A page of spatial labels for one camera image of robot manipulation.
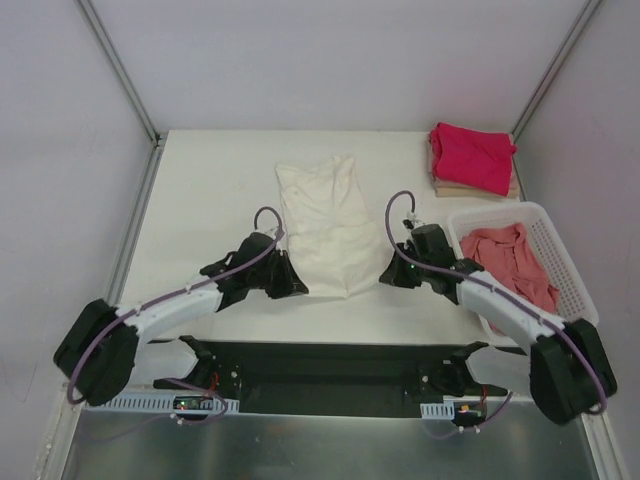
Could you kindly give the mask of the cream white t shirt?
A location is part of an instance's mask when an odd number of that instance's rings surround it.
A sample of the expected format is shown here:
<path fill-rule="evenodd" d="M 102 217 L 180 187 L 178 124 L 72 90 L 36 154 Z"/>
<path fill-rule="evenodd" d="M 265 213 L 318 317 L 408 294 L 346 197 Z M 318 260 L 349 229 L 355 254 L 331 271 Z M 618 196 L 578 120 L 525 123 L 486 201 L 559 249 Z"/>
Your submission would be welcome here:
<path fill-rule="evenodd" d="M 287 250 L 309 295 L 349 298 L 373 287 L 389 255 L 360 190 L 355 159 L 280 163 L 275 172 Z"/>

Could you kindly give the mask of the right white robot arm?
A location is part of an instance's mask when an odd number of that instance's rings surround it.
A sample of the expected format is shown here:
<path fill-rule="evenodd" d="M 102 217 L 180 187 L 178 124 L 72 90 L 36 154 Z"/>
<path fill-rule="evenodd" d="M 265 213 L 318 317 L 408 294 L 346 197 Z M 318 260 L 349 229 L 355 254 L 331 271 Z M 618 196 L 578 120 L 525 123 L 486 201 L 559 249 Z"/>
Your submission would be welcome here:
<path fill-rule="evenodd" d="M 435 389 L 456 397 L 483 385 L 521 391 L 557 425 L 606 410 L 618 386 L 593 324 L 567 322 L 507 291 L 479 263 L 457 258 L 439 225 L 415 220 L 403 225 L 408 238 L 392 244 L 393 257 L 380 283 L 404 289 L 427 284 L 452 304 L 496 321 L 519 349 L 481 341 L 463 347 L 431 374 Z"/>

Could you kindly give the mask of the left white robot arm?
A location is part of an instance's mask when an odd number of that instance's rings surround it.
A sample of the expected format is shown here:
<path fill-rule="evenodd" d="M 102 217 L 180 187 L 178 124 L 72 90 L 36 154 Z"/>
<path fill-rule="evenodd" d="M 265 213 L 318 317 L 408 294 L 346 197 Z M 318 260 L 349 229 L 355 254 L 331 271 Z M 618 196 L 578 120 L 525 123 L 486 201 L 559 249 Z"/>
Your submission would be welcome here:
<path fill-rule="evenodd" d="M 211 395 L 220 377 L 213 352 L 192 335 L 165 342 L 159 337 L 244 301 L 252 290 L 273 300 L 309 292 L 288 252 L 260 232 L 202 267 L 196 280 L 182 288 L 129 308 L 102 298 L 89 302 L 53 356 L 69 381 L 68 402 L 101 406 L 130 384 Z"/>

